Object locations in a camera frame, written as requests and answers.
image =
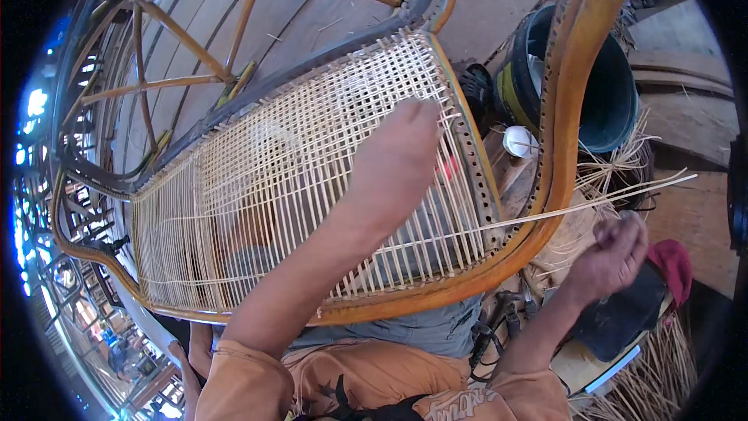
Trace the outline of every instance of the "red cloth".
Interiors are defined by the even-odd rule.
[[[686,302],[691,293],[693,270],[688,251],[675,239],[666,239],[657,244],[650,244],[647,257],[659,269],[672,293],[675,308]]]

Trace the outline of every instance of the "black bucket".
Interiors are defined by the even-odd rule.
[[[554,7],[538,10],[520,25],[494,79],[500,121],[525,126],[535,136],[540,124],[537,88],[545,71],[542,60]],[[616,39],[608,35],[587,80],[579,124],[580,145],[593,153],[621,146],[633,130],[638,110],[639,98],[628,59]]]

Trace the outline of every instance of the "rattan chair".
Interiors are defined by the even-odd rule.
[[[93,95],[87,88],[71,108],[55,105],[55,133],[61,136],[55,137],[53,154],[61,168],[52,228],[62,250],[106,265],[154,312],[226,322],[258,280],[319,225],[346,190],[356,146],[408,97],[432,99],[442,108],[444,135],[434,185],[406,225],[331,290],[310,324],[389,318],[465,299],[516,273],[557,228],[561,217],[494,225],[504,219],[496,182],[435,36],[455,0],[380,0],[398,6],[399,13],[243,92],[248,72],[234,76],[231,68],[254,0],[246,0],[226,66],[149,0],[132,1],[140,84]],[[537,177],[523,216],[568,206],[586,79],[622,1],[556,1],[545,59]],[[70,46],[69,62],[81,50],[88,52],[85,46],[106,23],[101,17],[111,14],[114,2],[99,5],[93,13],[96,26],[90,18],[93,5],[83,10],[80,28],[91,31]],[[142,12],[161,21],[215,75],[146,82],[137,25]],[[70,121],[86,104],[213,80],[226,83],[228,101],[167,149],[150,128],[150,164],[136,172],[109,173],[63,143]],[[61,81],[58,101],[65,88]],[[146,101],[143,110],[146,116]],[[61,233],[58,206],[68,178],[133,203],[137,280],[116,258],[74,244]]]

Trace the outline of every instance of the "orange t-shirt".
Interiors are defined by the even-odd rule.
[[[353,408],[392,405],[415,395],[427,421],[570,419],[566,390],[550,370],[500,374],[490,388],[468,389],[468,359],[435,356],[381,340],[341,340],[287,354],[279,362],[236,341],[220,341],[198,401],[198,420],[318,416],[337,406],[343,386]]]

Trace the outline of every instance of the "cane webbing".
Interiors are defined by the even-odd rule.
[[[329,300],[449,279],[497,249],[480,138],[425,33],[401,33],[279,89],[182,154],[133,199],[138,282],[154,304],[223,313],[317,228],[356,146],[402,99],[438,101],[445,128],[421,206]]]

